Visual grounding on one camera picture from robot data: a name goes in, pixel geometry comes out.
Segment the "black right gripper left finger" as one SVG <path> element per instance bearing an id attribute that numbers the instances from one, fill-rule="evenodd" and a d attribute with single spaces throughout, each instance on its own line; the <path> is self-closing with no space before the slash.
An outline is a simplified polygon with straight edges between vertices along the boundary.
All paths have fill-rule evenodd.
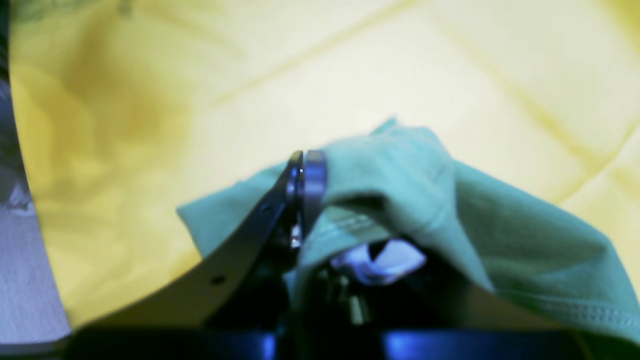
<path id="1" fill-rule="evenodd" d="M 185 275 L 77 333 L 72 360 L 210 360 L 226 333 L 208 322 L 255 278 L 265 260 L 286 265 L 303 241 L 304 153 L 294 152 L 270 190 L 220 246 Z"/>

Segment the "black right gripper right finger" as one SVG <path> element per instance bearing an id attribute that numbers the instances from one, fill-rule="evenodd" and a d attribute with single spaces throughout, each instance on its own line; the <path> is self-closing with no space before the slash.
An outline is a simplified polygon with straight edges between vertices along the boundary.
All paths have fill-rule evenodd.
<path id="1" fill-rule="evenodd" d="M 309 150 L 304 155 L 301 181 L 301 234 L 307 240 L 323 210 L 328 182 L 325 151 Z"/>

